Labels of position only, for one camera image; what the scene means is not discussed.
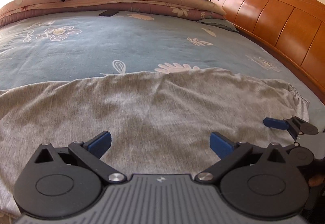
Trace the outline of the person's right hand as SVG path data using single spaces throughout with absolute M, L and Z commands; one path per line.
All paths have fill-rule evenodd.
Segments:
M 323 184 L 324 179 L 325 179 L 325 176 L 322 176 L 322 175 L 313 176 L 309 179 L 309 186 L 317 187 L 317 186 Z

